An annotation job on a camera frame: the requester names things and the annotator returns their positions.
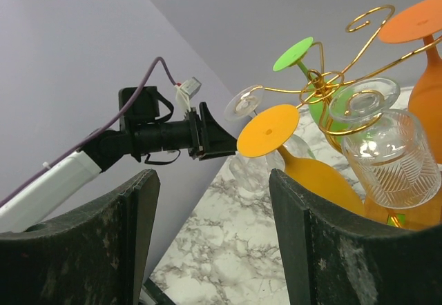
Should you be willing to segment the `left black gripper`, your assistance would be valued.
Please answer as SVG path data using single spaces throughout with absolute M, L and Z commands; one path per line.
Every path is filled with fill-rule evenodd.
M 192 159 L 215 159 L 235 155 L 237 139 L 227 132 L 212 116 L 206 102 L 187 112 L 186 120 L 191 131 L 191 147 L 188 154 Z

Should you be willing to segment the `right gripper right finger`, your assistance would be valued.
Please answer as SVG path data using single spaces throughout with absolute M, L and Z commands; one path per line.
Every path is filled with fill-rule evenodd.
M 291 304 L 440 304 L 441 227 L 395 228 L 269 177 Z

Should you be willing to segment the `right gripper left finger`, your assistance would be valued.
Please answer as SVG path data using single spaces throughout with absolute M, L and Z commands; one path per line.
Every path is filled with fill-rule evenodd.
M 1 234 L 2 304 L 136 304 L 160 193 L 154 170 L 21 233 Z

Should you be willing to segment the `clear wine glass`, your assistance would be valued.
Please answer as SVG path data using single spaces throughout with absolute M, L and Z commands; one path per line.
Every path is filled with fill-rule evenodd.
M 229 170 L 239 187 L 251 193 L 268 186 L 259 171 L 261 157 L 264 157 L 268 170 L 285 168 L 284 158 L 278 152 L 282 148 L 295 158 L 314 158 L 308 144 L 294 134 L 300 122 L 300 112 L 295 106 L 280 104 L 256 112 L 264 92 L 265 87 L 261 85 L 248 87 L 239 92 L 224 110 L 228 121 L 252 117 L 238 137 L 238 154 L 229 163 Z

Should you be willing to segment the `yellow plastic wine glass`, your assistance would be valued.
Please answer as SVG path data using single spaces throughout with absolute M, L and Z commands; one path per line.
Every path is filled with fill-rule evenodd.
M 364 214 L 361 198 L 347 180 L 322 161 L 294 157 L 284 147 L 300 120 L 297 107 L 280 104 L 255 116 L 241 131 L 238 152 L 248 158 L 277 150 L 285 163 L 284 172 L 307 190 L 357 215 Z

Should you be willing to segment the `green plastic wine glass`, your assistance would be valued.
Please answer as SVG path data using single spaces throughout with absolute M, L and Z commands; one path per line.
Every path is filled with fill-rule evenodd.
M 320 69 L 307 68 L 302 59 L 309 49 L 317 46 L 320 55 Z M 358 128 L 351 128 L 341 121 L 335 120 L 331 116 L 329 106 L 332 98 L 343 92 L 343 88 L 355 83 L 355 81 L 345 81 L 344 71 L 326 72 L 325 53 L 323 44 L 315 41 L 313 37 L 307 37 L 295 43 L 286 50 L 273 65 L 273 71 L 279 72 L 286 68 L 297 65 L 307 78 L 306 86 L 296 93 L 302 105 L 308 106 L 310 115 L 316 125 L 327 135 L 344 137 L 345 135 L 358 132 Z

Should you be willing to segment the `clear glass tumbler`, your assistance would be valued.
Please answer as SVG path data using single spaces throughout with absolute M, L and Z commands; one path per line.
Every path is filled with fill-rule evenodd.
M 420 206 L 441 186 L 420 121 L 393 107 L 400 92 L 391 79 L 367 79 L 344 88 L 329 105 L 331 118 L 351 130 L 341 148 L 367 197 L 393 209 Z

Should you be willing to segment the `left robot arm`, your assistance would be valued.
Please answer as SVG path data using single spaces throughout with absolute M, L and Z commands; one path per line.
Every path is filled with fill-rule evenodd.
M 189 108 L 182 121 L 171 121 L 173 104 L 154 86 L 119 92 L 119 130 L 97 130 L 78 148 L 46 165 L 10 199 L 1 202 L 1 232 L 20 233 L 39 223 L 85 184 L 123 156 L 153 165 L 151 154 L 186 149 L 192 159 L 236 153 L 237 140 L 211 115 L 207 104 Z

